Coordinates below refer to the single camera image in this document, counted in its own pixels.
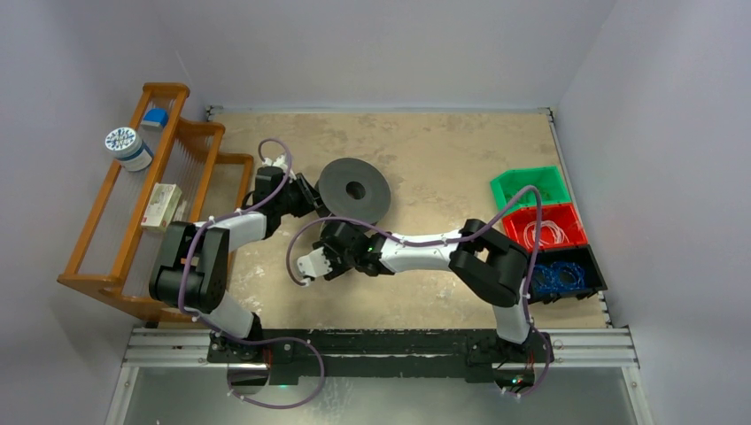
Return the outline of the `black cable spool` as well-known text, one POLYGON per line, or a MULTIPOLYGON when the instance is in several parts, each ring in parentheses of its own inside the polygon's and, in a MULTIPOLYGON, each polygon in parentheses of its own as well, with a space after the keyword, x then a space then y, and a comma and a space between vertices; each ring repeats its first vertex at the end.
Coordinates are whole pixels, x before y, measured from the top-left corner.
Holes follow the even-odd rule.
POLYGON ((341 216, 375 225, 391 206, 391 188, 381 172, 358 158, 338 158, 322 170, 315 189, 319 217, 341 216))

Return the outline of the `black plastic bin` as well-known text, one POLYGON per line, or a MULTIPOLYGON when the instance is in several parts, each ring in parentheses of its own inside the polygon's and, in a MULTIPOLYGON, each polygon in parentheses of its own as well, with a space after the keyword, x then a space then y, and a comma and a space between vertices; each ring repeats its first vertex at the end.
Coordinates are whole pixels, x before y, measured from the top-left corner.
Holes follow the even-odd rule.
POLYGON ((550 304, 563 298, 582 300, 608 286, 589 244, 538 253, 530 284, 530 303, 550 304))

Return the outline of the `aluminium frame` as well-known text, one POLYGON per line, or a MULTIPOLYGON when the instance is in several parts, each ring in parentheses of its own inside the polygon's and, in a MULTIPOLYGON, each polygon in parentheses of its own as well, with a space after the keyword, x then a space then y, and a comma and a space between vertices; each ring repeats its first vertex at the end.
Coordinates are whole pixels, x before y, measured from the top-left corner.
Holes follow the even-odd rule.
MULTIPOLYGON (((554 348, 552 368, 614 367, 620 370, 636 423, 654 423, 642 387, 635 343, 627 328, 552 328, 547 333, 554 348)), ((209 331, 197 328, 135 328, 128 341, 118 388, 105 422, 124 422, 133 394, 132 386, 142 368, 226 368, 226 363, 207 360, 209 335, 209 331)))

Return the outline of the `blue white small box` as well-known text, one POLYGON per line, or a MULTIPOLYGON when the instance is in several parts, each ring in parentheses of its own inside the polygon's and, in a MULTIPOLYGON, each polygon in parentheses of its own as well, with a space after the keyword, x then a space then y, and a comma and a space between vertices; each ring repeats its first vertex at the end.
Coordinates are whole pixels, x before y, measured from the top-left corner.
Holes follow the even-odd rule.
POLYGON ((151 108, 143 116, 140 126, 148 130, 161 131, 169 121, 169 113, 163 108, 151 108))

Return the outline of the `white red carton box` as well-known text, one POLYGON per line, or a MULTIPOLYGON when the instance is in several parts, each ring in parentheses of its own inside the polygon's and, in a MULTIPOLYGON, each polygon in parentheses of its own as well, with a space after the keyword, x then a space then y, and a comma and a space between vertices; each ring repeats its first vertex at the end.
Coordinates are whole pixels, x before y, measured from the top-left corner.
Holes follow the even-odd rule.
POLYGON ((141 228, 164 232, 174 217, 181 196, 182 190, 176 184, 155 184, 141 218, 141 228))

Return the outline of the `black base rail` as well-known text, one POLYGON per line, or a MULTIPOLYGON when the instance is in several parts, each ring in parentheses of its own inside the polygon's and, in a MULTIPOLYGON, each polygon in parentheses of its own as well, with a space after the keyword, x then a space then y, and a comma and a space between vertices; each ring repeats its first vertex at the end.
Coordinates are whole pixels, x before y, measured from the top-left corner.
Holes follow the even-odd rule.
POLYGON ((241 344, 213 332, 207 360, 266 366, 273 385, 301 377, 453 378, 530 387, 554 359, 547 333, 504 343, 493 329, 265 329, 241 344))

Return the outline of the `red plastic bin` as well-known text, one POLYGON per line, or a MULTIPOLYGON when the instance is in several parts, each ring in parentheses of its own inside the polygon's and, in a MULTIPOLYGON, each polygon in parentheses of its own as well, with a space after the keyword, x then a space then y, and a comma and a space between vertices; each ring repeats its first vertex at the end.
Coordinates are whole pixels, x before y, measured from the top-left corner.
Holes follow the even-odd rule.
POLYGON ((541 226, 534 206, 519 208, 501 219, 506 235, 531 251, 537 230, 540 250, 588 244, 584 226, 572 203, 543 205, 541 226))

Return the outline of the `green plastic bin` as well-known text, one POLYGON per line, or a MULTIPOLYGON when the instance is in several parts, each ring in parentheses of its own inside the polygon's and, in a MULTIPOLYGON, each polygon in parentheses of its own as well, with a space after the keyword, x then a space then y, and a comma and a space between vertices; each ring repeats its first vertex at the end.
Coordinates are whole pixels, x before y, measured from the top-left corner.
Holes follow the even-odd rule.
POLYGON ((529 185, 538 189, 542 205, 565 204, 571 201, 569 189, 557 166, 516 168, 490 181, 498 210, 501 211, 517 192, 529 185))

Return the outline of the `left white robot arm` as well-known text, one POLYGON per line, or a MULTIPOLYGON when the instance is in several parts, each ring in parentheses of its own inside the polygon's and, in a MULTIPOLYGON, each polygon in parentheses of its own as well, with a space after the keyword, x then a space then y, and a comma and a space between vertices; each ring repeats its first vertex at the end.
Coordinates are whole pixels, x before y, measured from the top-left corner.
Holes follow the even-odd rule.
POLYGON ((166 227, 151 272, 150 297, 221 332, 241 361, 258 359, 264 350, 260 318, 228 293, 229 257, 272 236, 283 216, 300 218, 322 206, 318 190, 303 174, 263 166, 236 212, 166 227))

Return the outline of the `wooden rack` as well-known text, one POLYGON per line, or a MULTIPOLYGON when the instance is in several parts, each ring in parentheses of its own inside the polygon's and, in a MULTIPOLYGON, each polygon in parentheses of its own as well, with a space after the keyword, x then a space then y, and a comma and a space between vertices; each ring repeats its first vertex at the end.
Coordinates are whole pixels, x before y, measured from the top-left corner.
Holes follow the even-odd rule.
POLYGON ((182 190, 181 218, 200 221, 218 215, 206 205, 211 189, 239 206, 250 189, 254 159, 221 151, 225 127, 181 116, 190 96, 179 82, 147 82, 129 122, 137 128, 145 114, 163 108, 164 129, 145 133, 154 157, 140 172, 113 161, 58 282, 105 305, 148 322, 186 322, 173 307, 150 298, 149 279, 162 233, 141 226, 155 184, 182 190))

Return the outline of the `blue white round tin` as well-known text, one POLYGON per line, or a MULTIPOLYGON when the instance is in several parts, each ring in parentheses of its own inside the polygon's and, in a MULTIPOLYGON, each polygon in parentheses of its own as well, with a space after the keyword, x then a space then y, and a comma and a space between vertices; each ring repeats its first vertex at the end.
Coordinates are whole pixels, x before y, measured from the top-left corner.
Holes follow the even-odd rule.
POLYGON ((137 131, 131 127, 118 127, 104 140, 104 147, 128 172, 140 172, 151 165, 153 153, 137 131))

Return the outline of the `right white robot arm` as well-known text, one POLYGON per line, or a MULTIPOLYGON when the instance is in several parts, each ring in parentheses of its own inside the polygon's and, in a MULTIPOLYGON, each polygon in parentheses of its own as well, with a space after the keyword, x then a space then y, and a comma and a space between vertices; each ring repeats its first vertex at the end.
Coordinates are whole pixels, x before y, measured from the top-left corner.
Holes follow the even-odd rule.
POLYGON ((442 234, 406 236, 358 220, 329 218, 320 239, 295 266, 304 282, 330 281, 350 270, 371 277, 451 272, 492 306, 499 353, 518 360, 532 346, 525 294, 530 261, 520 244, 477 219, 442 234))

